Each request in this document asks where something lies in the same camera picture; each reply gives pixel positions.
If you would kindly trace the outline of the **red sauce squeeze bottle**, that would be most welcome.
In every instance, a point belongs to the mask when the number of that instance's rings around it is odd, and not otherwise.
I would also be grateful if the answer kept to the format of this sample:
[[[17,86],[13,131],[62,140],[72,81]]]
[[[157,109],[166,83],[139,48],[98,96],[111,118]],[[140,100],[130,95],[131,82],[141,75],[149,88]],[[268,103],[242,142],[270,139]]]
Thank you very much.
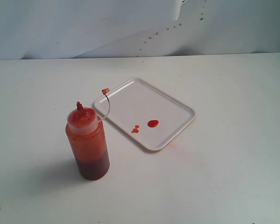
[[[109,170],[110,161],[103,120],[110,112],[99,117],[97,112],[84,107],[79,101],[69,113],[65,132],[68,137],[80,175],[87,180],[98,180]]]

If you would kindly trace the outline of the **red sauce drops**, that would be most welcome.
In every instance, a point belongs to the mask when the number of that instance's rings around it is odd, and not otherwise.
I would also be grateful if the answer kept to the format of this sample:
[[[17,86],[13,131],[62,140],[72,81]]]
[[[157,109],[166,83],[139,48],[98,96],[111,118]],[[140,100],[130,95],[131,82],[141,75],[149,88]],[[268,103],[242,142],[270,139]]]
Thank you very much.
[[[149,120],[148,122],[143,123],[143,124],[136,124],[130,130],[130,133],[139,133],[142,129],[143,130],[153,129],[153,128],[156,128],[158,125],[159,125],[159,120],[157,120],[157,119]]]

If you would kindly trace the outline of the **white rectangular plastic tray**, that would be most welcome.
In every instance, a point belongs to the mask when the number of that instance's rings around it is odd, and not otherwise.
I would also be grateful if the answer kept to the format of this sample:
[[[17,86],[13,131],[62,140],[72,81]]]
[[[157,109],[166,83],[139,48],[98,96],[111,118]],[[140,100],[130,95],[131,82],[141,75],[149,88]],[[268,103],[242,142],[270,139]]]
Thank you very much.
[[[131,78],[105,96],[97,98],[94,108],[145,149],[159,151],[191,124],[195,111],[140,78]],[[136,124],[159,120],[153,129],[130,133]]]

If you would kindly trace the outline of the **white backdrop sheet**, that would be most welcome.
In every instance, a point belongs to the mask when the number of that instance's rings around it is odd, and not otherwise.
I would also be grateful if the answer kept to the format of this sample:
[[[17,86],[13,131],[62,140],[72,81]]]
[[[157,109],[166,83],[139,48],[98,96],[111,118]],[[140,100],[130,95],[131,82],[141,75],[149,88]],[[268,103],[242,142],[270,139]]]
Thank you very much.
[[[280,0],[0,0],[0,60],[280,52]]]

